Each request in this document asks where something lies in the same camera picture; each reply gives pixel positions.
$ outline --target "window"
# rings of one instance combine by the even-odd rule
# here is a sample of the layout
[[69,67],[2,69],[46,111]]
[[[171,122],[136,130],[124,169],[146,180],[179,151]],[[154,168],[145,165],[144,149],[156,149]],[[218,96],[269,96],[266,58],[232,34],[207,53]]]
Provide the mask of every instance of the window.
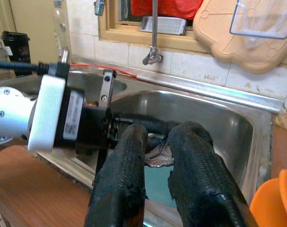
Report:
[[[104,15],[99,18],[100,37],[113,41],[151,45],[152,34],[140,31],[142,18],[131,15],[127,2],[130,0],[106,0]],[[158,34],[158,46],[210,53],[208,47],[194,38],[192,27],[189,24],[184,36]]]

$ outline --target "sink basin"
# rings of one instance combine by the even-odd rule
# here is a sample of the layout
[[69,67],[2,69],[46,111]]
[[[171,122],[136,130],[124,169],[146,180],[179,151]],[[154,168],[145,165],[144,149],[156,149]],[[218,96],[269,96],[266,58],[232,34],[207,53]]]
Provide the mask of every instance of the sink basin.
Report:
[[[147,114],[164,121],[198,122],[210,132],[215,152],[223,158],[250,203],[257,187],[269,177],[272,122],[269,112],[122,75],[117,78],[113,84],[113,112]],[[102,79],[102,71],[71,70],[68,83],[83,89],[87,102],[95,102],[99,99]],[[38,94],[40,81],[37,76],[27,76],[1,81],[0,87],[14,87],[26,94]],[[92,188],[97,153],[76,158],[39,154],[85,187]],[[180,226],[180,217],[176,210],[173,211],[176,215],[174,222],[164,221],[164,216],[170,219],[171,215],[163,215],[155,206],[151,208],[153,202],[175,208],[167,187],[167,178],[173,167],[145,168],[146,190],[150,199],[146,204],[145,223],[162,223],[150,226]]]

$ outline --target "tile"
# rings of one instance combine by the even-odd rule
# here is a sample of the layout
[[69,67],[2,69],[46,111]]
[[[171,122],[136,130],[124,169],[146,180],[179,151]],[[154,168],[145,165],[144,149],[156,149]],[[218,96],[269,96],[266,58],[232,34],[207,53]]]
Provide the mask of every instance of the tile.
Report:
[[70,33],[72,54],[95,58],[95,39],[93,35]]
[[277,67],[264,74],[253,74],[232,64],[226,87],[264,96],[285,98],[287,95],[287,69]]
[[92,0],[67,0],[70,32],[98,35],[98,17]]
[[127,65],[129,44],[103,41],[95,36],[95,54],[97,59]]
[[173,53],[171,74],[223,86],[229,67],[230,63],[219,62],[209,55]]
[[159,53],[163,55],[162,63],[155,63],[153,65],[144,65],[142,63],[142,60],[148,55],[149,51],[150,47],[146,45],[130,44],[129,66],[143,70],[170,74],[173,53],[160,50]]

